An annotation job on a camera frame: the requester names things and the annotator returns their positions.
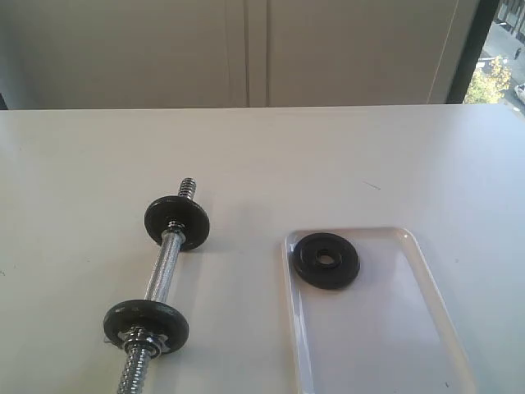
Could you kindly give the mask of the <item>dark window frame post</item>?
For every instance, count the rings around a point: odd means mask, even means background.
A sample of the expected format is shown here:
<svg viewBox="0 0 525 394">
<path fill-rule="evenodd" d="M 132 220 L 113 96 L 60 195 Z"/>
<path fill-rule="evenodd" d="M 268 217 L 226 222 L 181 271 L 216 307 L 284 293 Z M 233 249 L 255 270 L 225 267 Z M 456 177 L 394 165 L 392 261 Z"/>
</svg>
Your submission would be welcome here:
<svg viewBox="0 0 525 394">
<path fill-rule="evenodd" d="M 478 2 L 450 84 L 446 104 L 461 104 L 463 102 L 499 4 L 500 1 L 497 0 L 481 0 Z"/>
</svg>

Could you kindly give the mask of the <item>white rectangular tray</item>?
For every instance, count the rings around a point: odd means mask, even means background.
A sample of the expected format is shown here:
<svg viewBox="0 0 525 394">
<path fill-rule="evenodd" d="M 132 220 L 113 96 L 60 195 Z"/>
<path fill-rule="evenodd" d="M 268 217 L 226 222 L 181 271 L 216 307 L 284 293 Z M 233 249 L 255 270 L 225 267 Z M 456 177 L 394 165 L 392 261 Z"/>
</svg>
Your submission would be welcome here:
<svg viewBox="0 0 525 394">
<path fill-rule="evenodd" d="M 357 250 L 360 271 L 337 290 L 295 271 L 305 236 L 333 233 Z M 300 393 L 474 393 L 477 384 L 415 239 L 399 227 L 292 231 L 283 241 L 296 387 Z"/>
</svg>

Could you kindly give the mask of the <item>black weight plate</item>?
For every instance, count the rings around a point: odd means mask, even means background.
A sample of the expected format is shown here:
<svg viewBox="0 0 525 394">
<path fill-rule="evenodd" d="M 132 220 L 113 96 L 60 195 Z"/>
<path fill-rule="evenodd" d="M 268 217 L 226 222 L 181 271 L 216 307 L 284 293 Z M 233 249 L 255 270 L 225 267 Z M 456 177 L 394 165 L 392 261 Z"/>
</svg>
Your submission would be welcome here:
<svg viewBox="0 0 525 394">
<path fill-rule="evenodd" d="M 173 307 L 153 300 L 126 300 L 111 307 L 104 316 L 103 331 L 116 347 L 121 348 L 122 345 L 118 333 L 132 327 L 165 335 L 166 349 L 162 355 L 179 350 L 189 337 L 189 324 L 185 317 Z"/>
<path fill-rule="evenodd" d="M 170 222 L 182 226 L 185 236 L 180 250 L 194 250 L 208 238 L 210 221 L 204 209 L 191 199 L 179 195 L 163 196 L 153 201 L 145 211 L 144 226 L 149 236 L 162 244 L 162 233 Z"/>
<path fill-rule="evenodd" d="M 345 238 L 327 232 L 303 237 L 294 247 L 292 263 L 305 282 L 325 290 L 348 286 L 361 268 L 355 247 Z"/>
</svg>

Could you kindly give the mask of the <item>chrome threaded dumbbell bar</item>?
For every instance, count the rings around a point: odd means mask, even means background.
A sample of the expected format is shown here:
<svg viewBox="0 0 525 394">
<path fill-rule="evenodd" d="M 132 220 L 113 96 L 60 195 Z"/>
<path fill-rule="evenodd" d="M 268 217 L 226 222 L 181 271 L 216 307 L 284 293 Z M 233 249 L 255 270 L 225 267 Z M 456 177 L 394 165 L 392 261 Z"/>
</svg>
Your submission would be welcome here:
<svg viewBox="0 0 525 394">
<path fill-rule="evenodd" d="M 186 177 L 181 181 L 176 195 L 194 201 L 196 189 L 195 179 Z M 178 223 L 170 222 L 168 229 L 162 233 L 162 244 L 148 281 L 145 296 L 137 300 L 153 300 L 169 305 L 167 296 L 174 277 L 177 259 L 181 252 L 185 252 L 180 250 L 185 241 L 181 228 L 182 226 Z M 126 354 L 125 366 L 116 391 L 118 393 L 141 393 L 144 389 L 149 363 L 154 359 L 145 349 L 135 348 Z"/>
</svg>

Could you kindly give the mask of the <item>chrome star collar nut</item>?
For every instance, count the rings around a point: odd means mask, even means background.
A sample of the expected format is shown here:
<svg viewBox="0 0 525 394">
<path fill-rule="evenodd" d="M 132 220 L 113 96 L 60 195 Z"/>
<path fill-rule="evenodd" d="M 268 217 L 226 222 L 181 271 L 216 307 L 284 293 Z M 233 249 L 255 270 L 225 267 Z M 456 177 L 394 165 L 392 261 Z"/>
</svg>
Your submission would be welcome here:
<svg viewBox="0 0 525 394">
<path fill-rule="evenodd" d="M 166 349 L 167 337 L 163 334 L 150 332 L 146 328 L 132 327 L 126 332 L 119 332 L 118 337 L 122 340 L 121 348 L 126 354 L 133 349 L 145 349 L 149 356 L 154 359 L 163 354 Z"/>
</svg>

